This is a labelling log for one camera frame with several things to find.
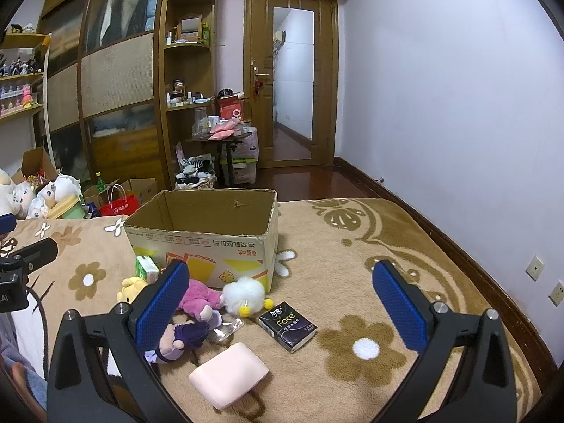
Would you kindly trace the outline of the purple haired plush doll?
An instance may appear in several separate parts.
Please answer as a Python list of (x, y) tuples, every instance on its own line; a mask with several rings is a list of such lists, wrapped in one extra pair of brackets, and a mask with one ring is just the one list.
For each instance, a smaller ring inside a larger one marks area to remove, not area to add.
[(177, 361), (185, 351), (200, 349), (208, 333), (209, 324), (205, 321), (169, 324), (157, 346), (144, 353), (145, 360), (159, 365)]

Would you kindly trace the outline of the yellow bear plush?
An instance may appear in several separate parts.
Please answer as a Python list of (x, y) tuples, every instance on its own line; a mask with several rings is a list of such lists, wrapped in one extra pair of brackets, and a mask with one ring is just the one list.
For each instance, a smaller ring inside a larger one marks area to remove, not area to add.
[(147, 286), (148, 283), (137, 276), (124, 279), (121, 282), (121, 290), (117, 294), (117, 302), (128, 304), (133, 303), (144, 287)]

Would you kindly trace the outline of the pink swirl plush cushion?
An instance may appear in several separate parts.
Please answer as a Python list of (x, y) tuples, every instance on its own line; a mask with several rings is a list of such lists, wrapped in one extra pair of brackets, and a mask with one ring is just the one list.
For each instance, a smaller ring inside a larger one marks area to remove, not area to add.
[(213, 408), (224, 410), (251, 391), (269, 368), (244, 343), (217, 354), (188, 376), (188, 381)]

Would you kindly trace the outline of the pink bear plush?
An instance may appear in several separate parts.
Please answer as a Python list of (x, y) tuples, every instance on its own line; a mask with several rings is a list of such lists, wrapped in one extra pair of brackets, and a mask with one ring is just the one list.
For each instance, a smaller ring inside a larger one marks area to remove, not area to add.
[(224, 296), (221, 291), (207, 287), (204, 283), (190, 279), (188, 289), (178, 304), (178, 310), (195, 318), (199, 322), (209, 322), (215, 311), (224, 306)]

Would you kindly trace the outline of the white fluffy duck plush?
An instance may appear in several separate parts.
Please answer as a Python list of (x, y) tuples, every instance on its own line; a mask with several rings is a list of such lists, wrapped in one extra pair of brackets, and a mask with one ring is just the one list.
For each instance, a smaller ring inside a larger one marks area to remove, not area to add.
[(274, 301), (266, 296), (263, 284), (250, 277), (226, 284), (222, 296), (226, 312), (238, 318), (250, 318), (263, 310), (274, 308)]

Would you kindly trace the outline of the green tissue pack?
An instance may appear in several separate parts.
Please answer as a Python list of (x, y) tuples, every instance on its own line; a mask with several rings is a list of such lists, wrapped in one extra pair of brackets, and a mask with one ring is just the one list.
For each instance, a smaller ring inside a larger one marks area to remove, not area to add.
[(146, 255), (136, 256), (136, 276), (148, 284), (154, 284), (160, 277), (160, 268)]

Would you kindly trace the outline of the pile of white plush toys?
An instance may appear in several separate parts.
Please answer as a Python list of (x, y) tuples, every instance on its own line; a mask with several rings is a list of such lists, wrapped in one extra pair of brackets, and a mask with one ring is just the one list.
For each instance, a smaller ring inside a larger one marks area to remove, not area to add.
[(1, 215), (12, 214), (18, 220), (85, 219), (87, 216), (80, 182), (58, 174), (42, 186), (43, 177), (15, 182), (1, 170)]

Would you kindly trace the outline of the green bottle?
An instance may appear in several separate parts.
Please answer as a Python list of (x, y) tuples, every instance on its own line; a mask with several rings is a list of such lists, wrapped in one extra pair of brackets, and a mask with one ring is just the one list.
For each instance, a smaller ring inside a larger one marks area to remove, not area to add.
[(97, 189), (99, 193), (102, 193), (106, 189), (106, 182), (101, 177), (101, 172), (96, 172), (97, 177)]

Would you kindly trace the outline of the red paper shopping bag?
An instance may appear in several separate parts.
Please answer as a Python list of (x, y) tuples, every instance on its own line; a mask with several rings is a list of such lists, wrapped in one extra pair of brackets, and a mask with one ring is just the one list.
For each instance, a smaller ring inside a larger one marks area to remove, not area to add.
[(141, 206), (139, 199), (120, 184), (111, 184), (101, 193), (105, 203), (99, 211), (103, 217), (132, 215)]

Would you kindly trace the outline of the clear plastic bag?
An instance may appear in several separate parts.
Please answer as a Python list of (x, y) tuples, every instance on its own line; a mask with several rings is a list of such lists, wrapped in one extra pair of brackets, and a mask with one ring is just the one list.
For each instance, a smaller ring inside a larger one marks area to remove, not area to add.
[(222, 320), (217, 326), (211, 326), (207, 335), (207, 341), (213, 345), (224, 344), (229, 341), (234, 333), (240, 330), (245, 323), (239, 319)]

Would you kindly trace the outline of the small black side table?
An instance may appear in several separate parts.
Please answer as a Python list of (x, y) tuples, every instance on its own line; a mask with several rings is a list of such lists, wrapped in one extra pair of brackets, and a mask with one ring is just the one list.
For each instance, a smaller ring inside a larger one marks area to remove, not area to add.
[(218, 159), (217, 163), (221, 164), (221, 160), (225, 159), (227, 161), (227, 177), (220, 172), (220, 186), (222, 187), (233, 187), (234, 186), (234, 177), (233, 177), (233, 156), (232, 151), (243, 142), (243, 140), (250, 136), (250, 132), (245, 132), (240, 135), (233, 135), (226, 137), (222, 140), (210, 140), (204, 139), (203, 137), (192, 137), (191, 139), (184, 140), (184, 143), (187, 144), (195, 144), (198, 143), (200, 145), (211, 145), (214, 144), (217, 149)]

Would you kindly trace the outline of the pink packets on table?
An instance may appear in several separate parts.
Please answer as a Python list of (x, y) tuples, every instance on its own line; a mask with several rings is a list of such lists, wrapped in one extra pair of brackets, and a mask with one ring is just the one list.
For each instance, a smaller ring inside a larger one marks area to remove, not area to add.
[(222, 121), (210, 130), (209, 140), (225, 140), (234, 136), (240, 130), (240, 123), (236, 119)]

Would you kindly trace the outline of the red bag on table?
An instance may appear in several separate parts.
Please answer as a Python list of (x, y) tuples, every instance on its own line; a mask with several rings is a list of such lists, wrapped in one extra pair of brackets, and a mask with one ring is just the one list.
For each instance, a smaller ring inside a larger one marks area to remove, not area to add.
[(242, 120), (244, 118), (244, 107), (240, 97), (230, 96), (218, 100), (219, 116), (222, 119)]

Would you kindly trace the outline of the wooden door with mirror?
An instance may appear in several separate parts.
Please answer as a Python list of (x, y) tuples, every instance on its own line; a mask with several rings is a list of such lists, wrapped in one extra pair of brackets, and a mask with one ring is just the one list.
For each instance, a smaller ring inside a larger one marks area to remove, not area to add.
[(262, 168), (329, 165), (337, 0), (246, 0), (244, 78)]

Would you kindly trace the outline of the wall socket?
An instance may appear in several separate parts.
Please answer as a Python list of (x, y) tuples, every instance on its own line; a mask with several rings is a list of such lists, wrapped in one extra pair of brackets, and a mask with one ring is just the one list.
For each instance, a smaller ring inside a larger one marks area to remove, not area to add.
[(549, 294), (549, 299), (555, 307), (558, 307), (564, 301), (564, 283), (562, 281), (554, 286)]
[(526, 273), (534, 281), (537, 281), (545, 268), (545, 264), (538, 256), (534, 256), (527, 266)]

